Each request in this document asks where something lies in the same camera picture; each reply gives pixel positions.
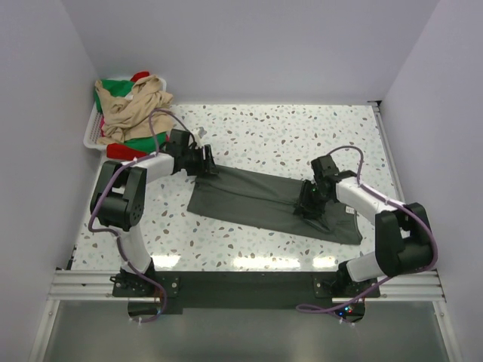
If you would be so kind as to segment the dark grey t shirt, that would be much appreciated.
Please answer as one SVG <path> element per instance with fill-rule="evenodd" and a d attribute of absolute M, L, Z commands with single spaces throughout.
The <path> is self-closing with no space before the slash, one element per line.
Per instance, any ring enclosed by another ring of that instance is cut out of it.
<path fill-rule="evenodd" d="M 187 210 L 241 225 L 344 245 L 362 241 L 357 216 L 346 205 L 329 202 L 314 219 L 296 214 L 303 182 L 219 166 L 218 174 L 198 176 Z"/>

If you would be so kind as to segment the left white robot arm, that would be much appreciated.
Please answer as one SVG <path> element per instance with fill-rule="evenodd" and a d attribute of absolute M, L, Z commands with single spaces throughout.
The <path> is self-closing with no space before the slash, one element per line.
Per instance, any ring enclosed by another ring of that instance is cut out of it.
<path fill-rule="evenodd" d="M 103 163 L 90 203 L 88 229 L 114 237 L 121 257 L 120 272 L 111 277 L 114 296 L 160 296 L 152 257 L 140 230 L 146 186 L 184 170 L 189 176 L 217 174 L 211 146 L 186 130 L 174 130 L 155 151 L 131 161 Z"/>

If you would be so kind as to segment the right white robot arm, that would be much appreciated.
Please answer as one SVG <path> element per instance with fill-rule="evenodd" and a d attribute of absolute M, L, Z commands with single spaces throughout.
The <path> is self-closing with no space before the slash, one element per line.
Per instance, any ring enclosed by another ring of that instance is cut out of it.
<path fill-rule="evenodd" d="M 329 290 L 354 296 L 363 285 L 383 277 L 421 272 L 434 266 L 438 251 L 425 208 L 395 201 L 361 181 L 360 173 L 341 171 L 330 155 L 311 161 L 314 180 L 305 180 L 294 213 L 326 229 L 330 204 L 345 204 L 369 221 L 374 251 L 342 262 Z"/>

